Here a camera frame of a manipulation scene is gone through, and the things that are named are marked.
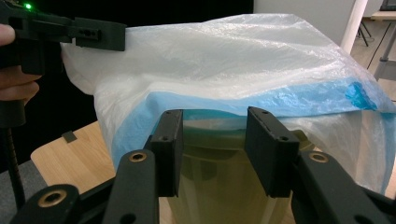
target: clear plastic bag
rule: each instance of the clear plastic bag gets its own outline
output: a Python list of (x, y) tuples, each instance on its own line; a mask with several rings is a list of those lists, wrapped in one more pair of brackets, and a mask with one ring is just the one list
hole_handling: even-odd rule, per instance
[(364, 187), (384, 192), (396, 108), (373, 76), (308, 22), (287, 14), (128, 28), (126, 51), (63, 44), (70, 80), (94, 95), (115, 166), (168, 109), (186, 119), (244, 117), (248, 106), (304, 130)]

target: black mount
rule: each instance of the black mount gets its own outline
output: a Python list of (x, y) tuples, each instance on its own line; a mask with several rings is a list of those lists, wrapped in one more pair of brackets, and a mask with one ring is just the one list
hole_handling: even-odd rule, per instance
[[(332, 156), (299, 151), (298, 139), (270, 112), (247, 111), (247, 155), (267, 195), (292, 192), (296, 223), (396, 223), (396, 200), (356, 185)], [(116, 177), (81, 195), (70, 185), (42, 189), (11, 223), (158, 224), (158, 197), (177, 195), (182, 123), (182, 110), (165, 111), (145, 148), (121, 158)]]

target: human hand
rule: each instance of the human hand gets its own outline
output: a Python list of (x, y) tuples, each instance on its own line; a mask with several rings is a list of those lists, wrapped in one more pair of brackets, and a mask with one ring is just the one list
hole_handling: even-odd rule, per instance
[[(14, 39), (14, 29), (0, 24), (0, 47), (12, 43)], [(41, 76), (24, 74), (20, 66), (0, 69), (0, 101), (23, 100), (27, 104), (39, 90), (35, 82), (39, 78)]]

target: black cable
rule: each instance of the black cable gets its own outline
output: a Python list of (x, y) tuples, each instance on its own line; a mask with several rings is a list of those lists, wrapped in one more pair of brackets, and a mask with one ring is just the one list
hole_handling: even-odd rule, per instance
[(392, 25), (392, 23), (390, 22), (389, 25), (388, 25), (388, 27), (387, 27), (387, 30), (385, 30), (385, 33), (384, 33), (384, 35), (383, 35), (382, 38), (381, 38), (381, 41), (379, 42), (378, 46), (377, 46), (376, 49), (375, 49), (375, 52), (374, 52), (374, 54), (373, 54), (373, 57), (372, 57), (372, 59), (370, 60), (369, 65), (367, 66), (367, 69), (369, 69), (369, 67), (370, 67), (370, 65), (371, 65), (371, 63), (372, 63), (372, 61), (373, 61), (373, 59), (374, 59), (374, 56), (376, 55), (376, 52), (378, 51), (379, 46), (381, 46), (382, 41), (384, 40), (385, 35), (387, 34), (388, 29), (389, 29), (389, 27), (390, 27), (391, 25)]
[(14, 190), (15, 203), (17, 209), (20, 210), (25, 204), (25, 195), (18, 168), (17, 156), (15, 154), (15, 147), (12, 141), (11, 129), (1, 129), (0, 143), (1, 149), (4, 150), (7, 156), (8, 174), (11, 179), (12, 189)]

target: green led light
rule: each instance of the green led light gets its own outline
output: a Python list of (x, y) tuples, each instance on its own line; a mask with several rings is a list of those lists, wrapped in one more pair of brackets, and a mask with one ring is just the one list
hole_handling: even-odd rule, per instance
[(24, 7), (26, 7), (27, 9), (32, 9), (32, 5), (30, 5), (29, 3), (25, 3), (23, 4)]

